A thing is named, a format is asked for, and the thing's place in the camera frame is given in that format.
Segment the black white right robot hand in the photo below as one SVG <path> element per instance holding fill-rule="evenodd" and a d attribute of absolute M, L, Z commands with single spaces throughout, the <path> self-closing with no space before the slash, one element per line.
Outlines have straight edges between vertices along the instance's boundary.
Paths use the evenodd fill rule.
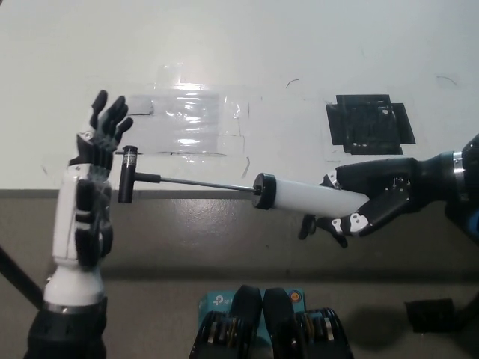
<path fill-rule="evenodd" d="M 466 177 L 461 152 L 440 153 L 424 161 L 383 159 L 340 166 L 323 177 L 321 186 L 364 194 L 369 201 L 344 216 L 305 215 L 299 239 L 320 228 L 346 248 L 348 236 L 366 236 L 429 203 L 468 200 Z"/>

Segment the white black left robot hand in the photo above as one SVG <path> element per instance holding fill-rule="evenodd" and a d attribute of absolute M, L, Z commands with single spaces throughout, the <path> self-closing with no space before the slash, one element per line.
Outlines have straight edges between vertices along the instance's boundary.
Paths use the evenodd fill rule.
<path fill-rule="evenodd" d="M 85 312 L 105 297 L 100 266 L 113 237 L 109 176 L 115 151 L 133 125 L 124 96 L 107 101 L 101 90 L 76 134 L 76 151 L 61 181 L 52 244 L 56 269 L 43 294 L 45 308 L 57 313 Z"/>

